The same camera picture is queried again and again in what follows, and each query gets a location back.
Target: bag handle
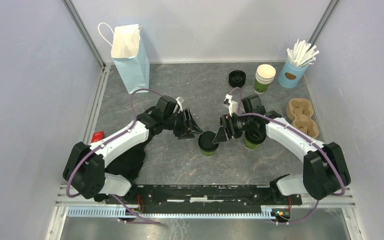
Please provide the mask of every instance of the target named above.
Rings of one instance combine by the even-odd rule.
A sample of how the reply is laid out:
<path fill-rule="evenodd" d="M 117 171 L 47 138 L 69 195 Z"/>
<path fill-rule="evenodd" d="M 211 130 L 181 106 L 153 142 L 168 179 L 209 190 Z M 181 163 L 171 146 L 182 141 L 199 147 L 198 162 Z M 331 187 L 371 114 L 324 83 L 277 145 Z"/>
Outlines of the bag handle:
<path fill-rule="evenodd" d="M 133 42 L 133 44 L 136 46 L 136 48 L 139 48 L 139 44 L 140 44 L 140 42 L 139 42 L 139 44 L 136 44 L 136 42 L 135 42 L 135 40 L 133 39 L 133 36 L 135 35 L 135 33 L 136 33 L 136 31 L 137 30 L 139 30 L 139 41 L 141 40 L 141 30 L 142 30 L 142 26 L 138 26 L 137 28 L 136 28 L 136 30 L 133 32 L 133 35 L 131 36 L 131 41 Z"/>
<path fill-rule="evenodd" d="M 104 36 L 102 36 L 102 33 L 101 33 L 101 30 L 100 30 L 100 26 L 101 26 L 101 24 L 105 24 L 105 25 L 107 25 L 108 27 L 109 27 L 109 29 L 111 29 L 111 32 L 112 32 L 112 35 L 114 36 L 114 31 L 113 31 L 113 29 L 110 27 L 110 25 L 108 25 L 108 24 L 106 24 L 105 22 L 101 22 L 100 24 L 98 24 L 98 32 L 99 32 L 99 35 L 112 47 L 113 45 L 104 37 Z"/>

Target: metal corner post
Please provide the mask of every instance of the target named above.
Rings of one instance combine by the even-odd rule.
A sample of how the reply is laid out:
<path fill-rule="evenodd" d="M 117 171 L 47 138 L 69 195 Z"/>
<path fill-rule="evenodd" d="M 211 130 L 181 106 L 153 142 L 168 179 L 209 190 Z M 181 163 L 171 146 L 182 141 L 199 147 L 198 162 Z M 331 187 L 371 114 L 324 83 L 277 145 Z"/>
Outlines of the metal corner post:
<path fill-rule="evenodd" d="M 97 47 L 95 46 L 94 42 L 92 41 L 91 35 L 89 34 L 88 30 L 86 29 L 85 24 L 83 23 L 82 19 L 80 18 L 79 13 L 76 10 L 76 7 L 74 6 L 72 0 L 62 0 L 62 3 L 67 8 L 68 13 L 70 14 L 75 26 L 77 27 L 78 31 L 80 32 L 80 35 L 84 39 L 85 43 L 89 47 L 90 51 L 93 54 L 93 57 L 95 58 L 98 65 L 104 69 L 105 68 L 105 62 L 102 59 Z"/>
<path fill-rule="evenodd" d="M 313 33 L 311 34 L 311 37 L 308 39 L 308 42 L 312 45 L 316 43 L 317 39 L 320 36 L 320 33 L 325 28 L 326 23 L 329 20 L 329 17 L 332 15 L 332 12 L 337 7 L 340 0 L 330 0 L 329 4 L 327 5 L 326 9 L 324 10 L 323 15 L 321 16 L 320 20 L 318 21 L 317 26 L 315 27 Z"/>

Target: cardboard cup holder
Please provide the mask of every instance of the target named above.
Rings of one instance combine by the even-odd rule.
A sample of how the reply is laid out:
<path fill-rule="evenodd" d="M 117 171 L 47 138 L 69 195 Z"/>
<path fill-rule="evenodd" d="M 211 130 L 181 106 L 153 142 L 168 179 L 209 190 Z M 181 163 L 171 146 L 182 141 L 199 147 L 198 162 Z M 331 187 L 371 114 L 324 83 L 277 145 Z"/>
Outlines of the cardboard cup holder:
<path fill-rule="evenodd" d="M 292 98 L 286 106 L 287 117 L 292 120 L 292 126 L 312 138 L 319 136 L 319 129 L 311 119 L 314 109 L 311 102 L 304 98 Z"/>

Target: blue container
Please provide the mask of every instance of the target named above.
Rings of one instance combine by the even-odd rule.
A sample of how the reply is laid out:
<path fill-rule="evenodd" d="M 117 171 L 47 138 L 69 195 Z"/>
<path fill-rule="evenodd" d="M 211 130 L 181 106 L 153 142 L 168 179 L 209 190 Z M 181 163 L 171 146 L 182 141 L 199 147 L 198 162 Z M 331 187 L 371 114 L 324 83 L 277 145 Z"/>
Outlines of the blue container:
<path fill-rule="evenodd" d="M 280 85 L 285 88 L 295 88 L 303 77 L 309 65 L 304 67 L 297 67 L 292 65 L 289 60 L 285 62 L 279 77 L 277 78 Z"/>

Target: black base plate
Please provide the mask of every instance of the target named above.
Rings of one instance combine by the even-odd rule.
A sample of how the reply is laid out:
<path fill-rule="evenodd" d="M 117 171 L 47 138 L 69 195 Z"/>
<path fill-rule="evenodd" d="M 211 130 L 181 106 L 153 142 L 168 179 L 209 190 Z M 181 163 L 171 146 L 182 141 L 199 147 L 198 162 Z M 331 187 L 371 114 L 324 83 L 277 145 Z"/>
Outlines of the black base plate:
<path fill-rule="evenodd" d="M 262 185 L 139 185 L 122 199 L 137 204 L 138 195 L 144 212 L 153 214 L 261 213 L 261 205 L 287 206 L 288 197 L 292 205 L 303 204 L 300 195 L 274 198 L 272 190 Z M 117 201 L 111 197 L 106 203 Z"/>

